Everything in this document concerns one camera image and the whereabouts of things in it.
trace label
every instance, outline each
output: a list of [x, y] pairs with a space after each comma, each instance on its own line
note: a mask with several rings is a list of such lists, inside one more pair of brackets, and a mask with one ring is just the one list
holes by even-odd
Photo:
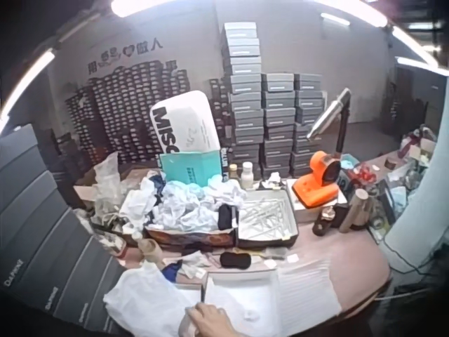
[[288, 263], [296, 263], [299, 260], [300, 260], [300, 258], [298, 257], [297, 254], [293, 254], [293, 255], [287, 256], [287, 262]]
[[269, 268], [269, 269], [274, 269], [277, 267], [277, 263], [275, 260], [269, 259], [269, 260], [265, 260], [264, 264]]

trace black object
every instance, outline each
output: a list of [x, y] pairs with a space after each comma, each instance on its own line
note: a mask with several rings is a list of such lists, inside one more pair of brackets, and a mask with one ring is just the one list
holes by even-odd
[[247, 253], [236, 254], [224, 252], [220, 255], [220, 263], [223, 268], [248, 269], [251, 266], [251, 255]]
[[332, 220], [332, 228], [340, 228], [344, 218], [346, 218], [348, 212], [349, 212], [349, 205], [344, 204], [336, 204], [334, 205], [334, 212], [335, 217], [334, 220]]
[[232, 207], [221, 205], [218, 209], [218, 229], [230, 230], [232, 228]]

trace wooden desk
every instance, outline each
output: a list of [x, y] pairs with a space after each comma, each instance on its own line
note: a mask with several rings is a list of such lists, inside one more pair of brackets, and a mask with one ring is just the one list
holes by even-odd
[[[312, 224], [299, 226], [300, 235], [291, 251], [304, 262], [330, 258], [330, 278], [342, 306], [341, 316], [344, 316], [371, 299], [387, 282], [387, 259], [366, 230], [341, 234], [332, 229], [324, 237], [317, 237], [311, 228]], [[139, 267], [141, 258], [138, 249], [129, 249], [123, 264], [130, 268]], [[251, 270], [261, 269], [267, 269], [263, 263], [251, 266]], [[209, 270], [216, 271], [217, 268], [211, 267]], [[177, 281], [201, 283], [199, 279], [188, 280], [183, 276], [178, 277]]]

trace crumpled clothes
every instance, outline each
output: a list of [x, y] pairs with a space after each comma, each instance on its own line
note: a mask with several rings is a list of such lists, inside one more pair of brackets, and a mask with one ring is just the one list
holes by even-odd
[[235, 180], [222, 176], [209, 179], [207, 187], [170, 181], [163, 189], [162, 202], [153, 208], [155, 230], [213, 232], [218, 230], [218, 209], [223, 204], [241, 208], [246, 192]]

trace ceiling light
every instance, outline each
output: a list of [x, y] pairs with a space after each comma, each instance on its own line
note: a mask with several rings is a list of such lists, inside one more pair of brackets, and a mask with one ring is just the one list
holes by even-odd
[[374, 27], [386, 27], [388, 24], [385, 15], [359, 0], [315, 0], [315, 2], [354, 15]]
[[120, 18], [124, 18], [171, 1], [173, 0], [113, 0], [111, 9]]
[[6, 99], [5, 105], [1, 109], [0, 118], [8, 116], [9, 112], [13, 109], [14, 104], [18, 101], [19, 97], [23, 94], [25, 89], [31, 82], [39, 75], [39, 73], [45, 69], [45, 67], [53, 61], [55, 54], [52, 49], [49, 49], [28, 69], [23, 75], [19, 83], [15, 86], [9, 97]]
[[327, 13], [322, 13], [321, 17], [333, 22], [337, 22], [340, 23], [341, 25], [345, 25], [345, 26], [349, 26], [351, 23], [348, 20], [339, 18], [337, 16], [331, 15], [331, 14], [327, 14]]
[[9, 121], [9, 116], [0, 118], [0, 135], [1, 135], [1, 132], [3, 131], [3, 129], [5, 128], [6, 124], [8, 123], [8, 121]]
[[402, 41], [408, 48], [420, 56], [428, 65], [438, 67], [438, 61], [426, 52], [423, 47], [399, 27], [393, 27], [393, 36]]
[[425, 51], [434, 52], [436, 51], [439, 53], [441, 51], [441, 46], [434, 46], [433, 44], [427, 44], [422, 47]]
[[[435, 22], [435, 29], [441, 29], [443, 27], [443, 23], [441, 21]], [[434, 28], [434, 24], [432, 22], [411, 22], [407, 25], [409, 30], [432, 30]]]
[[396, 61], [401, 65], [410, 65], [411, 67], [429, 70], [430, 72], [435, 72], [437, 74], [449, 77], [449, 70], [438, 67], [432, 67], [431, 65], [428, 65], [427, 63], [424, 62], [411, 60], [410, 58], [396, 58]]

